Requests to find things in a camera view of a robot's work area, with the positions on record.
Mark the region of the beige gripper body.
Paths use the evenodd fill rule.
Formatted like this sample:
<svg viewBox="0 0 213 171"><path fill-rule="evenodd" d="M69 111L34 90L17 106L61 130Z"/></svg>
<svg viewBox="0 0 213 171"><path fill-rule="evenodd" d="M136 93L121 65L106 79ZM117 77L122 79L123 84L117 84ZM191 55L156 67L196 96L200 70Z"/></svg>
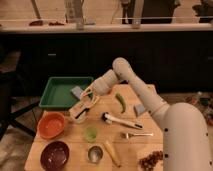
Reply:
<svg viewBox="0 0 213 171"><path fill-rule="evenodd" d="M92 99L93 99L93 97L95 97L95 96L98 96L95 92L94 92L94 90L92 89L92 86L88 86L87 88L90 88L91 89L91 93L89 94L89 97L90 97L90 100L89 101L86 101L86 102L84 102L83 101L83 103L86 105L88 102L90 102Z"/></svg>

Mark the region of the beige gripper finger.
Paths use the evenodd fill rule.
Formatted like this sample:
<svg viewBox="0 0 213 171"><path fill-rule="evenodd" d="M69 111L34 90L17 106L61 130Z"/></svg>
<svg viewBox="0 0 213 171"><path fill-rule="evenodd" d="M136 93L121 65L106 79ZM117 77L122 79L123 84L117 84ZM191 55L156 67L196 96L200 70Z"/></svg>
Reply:
<svg viewBox="0 0 213 171"><path fill-rule="evenodd" d="M93 99L86 104L86 107L92 108L99 101L99 99L100 99L100 97L98 97L98 96L93 97Z"/></svg>
<svg viewBox="0 0 213 171"><path fill-rule="evenodd" d="M90 88L85 89L80 95L80 100L84 101L84 102L89 101L90 100L90 97L89 97L90 93L91 93Z"/></svg>

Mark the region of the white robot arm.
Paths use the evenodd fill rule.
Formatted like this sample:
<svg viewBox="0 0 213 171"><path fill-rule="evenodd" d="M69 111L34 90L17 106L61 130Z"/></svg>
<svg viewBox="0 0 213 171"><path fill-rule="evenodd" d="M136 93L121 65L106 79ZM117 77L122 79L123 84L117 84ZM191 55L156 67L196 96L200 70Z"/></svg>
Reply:
<svg viewBox="0 0 213 171"><path fill-rule="evenodd" d="M208 129L203 114L186 102L168 104L151 91L129 62L116 58L112 68L93 81L81 94L107 94L126 81L163 132L163 171L213 171Z"/></svg>

